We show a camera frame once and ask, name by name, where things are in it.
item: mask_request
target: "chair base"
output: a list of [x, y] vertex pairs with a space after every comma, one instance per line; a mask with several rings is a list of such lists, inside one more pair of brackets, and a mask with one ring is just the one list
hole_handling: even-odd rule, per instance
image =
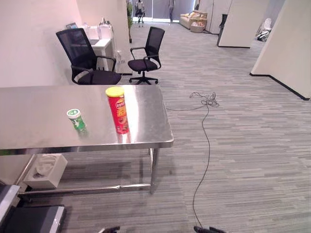
[[138, 80], [138, 82], [136, 83], [136, 85], [138, 85], [138, 84], [140, 84], [140, 83], [142, 83], [142, 82], [144, 82], [144, 83], [147, 83], [147, 84], [151, 85], [151, 83], [149, 82], [149, 80], [155, 80], [155, 83], [156, 83], [156, 84], [158, 84], [158, 83], [159, 83], [158, 79], [154, 79], [154, 78], [148, 78], [148, 77], [146, 77], [146, 76], [145, 76], [145, 72], [144, 72], [144, 71], [143, 71], [143, 73], [142, 73], [142, 77], [138, 77], [138, 78], [130, 78], [129, 82], [131, 83], [131, 82], [132, 82], [132, 80]]

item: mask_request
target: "chair seat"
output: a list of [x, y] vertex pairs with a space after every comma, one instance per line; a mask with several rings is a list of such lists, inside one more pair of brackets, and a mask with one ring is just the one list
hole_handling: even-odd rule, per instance
[[121, 79], [120, 74], [116, 72], [112, 72], [112, 71], [96, 70], [96, 71], [93, 71], [92, 73], [93, 73], [92, 83], [90, 83], [91, 78], [90, 78], [90, 74], [88, 73], [78, 80], [78, 84], [80, 85], [90, 85], [90, 84], [115, 85]]
[[156, 63], [149, 61], [149, 60], [145, 60], [145, 62], [146, 62], [148, 69], [146, 68], [144, 59], [131, 60], [128, 62], [128, 66], [136, 72], [157, 69]]

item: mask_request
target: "beige sofa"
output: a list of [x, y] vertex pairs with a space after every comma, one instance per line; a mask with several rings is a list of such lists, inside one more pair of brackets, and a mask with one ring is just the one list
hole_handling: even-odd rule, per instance
[[193, 22], [203, 23], [204, 28], [207, 24], [207, 13], [200, 11], [192, 11], [190, 14], [181, 14], [179, 23], [185, 28], [190, 29], [190, 25]]

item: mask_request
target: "black office chair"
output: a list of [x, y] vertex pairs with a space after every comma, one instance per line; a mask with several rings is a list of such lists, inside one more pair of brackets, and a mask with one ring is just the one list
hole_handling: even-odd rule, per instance
[[[57, 32], [56, 35], [71, 62], [71, 79], [75, 84], [115, 85], [120, 81], [121, 75], [114, 72], [116, 59], [96, 56], [84, 29], [67, 29]], [[99, 57], [113, 61], [112, 71], [96, 70]], [[87, 74], [75, 81], [75, 77], [83, 71]]]
[[[158, 79], [145, 77], [145, 71], [148, 72], [151, 70], [156, 70], [156, 69], [161, 68], [161, 62], [159, 59], [159, 50], [160, 50], [160, 46], [161, 46], [164, 33], [165, 31], [161, 28], [150, 27], [146, 46], [139, 47], [139, 48], [131, 48], [131, 54], [134, 60], [129, 61], [128, 66], [133, 71], [138, 72], [138, 74], [142, 72], [142, 77], [131, 78], [129, 80], [130, 83], [132, 82], [132, 80], [139, 80], [137, 84], [140, 84], [141, 82], [146, 82], [147, 84], [151, 85], [151, 83], [148, 80], [155, 80], [155, 83], [158, 83]], [[133, 50], [139, 50], [139, 49], [145, 49], [147, 56], [145, 56], [143, 59], [135, 59], [133, 55]], [[156, 65], [156, 63], [150, 61], [151, 58], [158, 62], [159, 67]]]

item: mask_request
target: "red can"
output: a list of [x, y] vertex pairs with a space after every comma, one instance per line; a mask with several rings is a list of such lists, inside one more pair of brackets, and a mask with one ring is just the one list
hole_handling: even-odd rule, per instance
[[121, 86], [110, 87], [106, 89], [106, 95], [108, 96], [108, 101], [117, 133], [128, 133], [129, 128], [124, 101], [124, 88]]

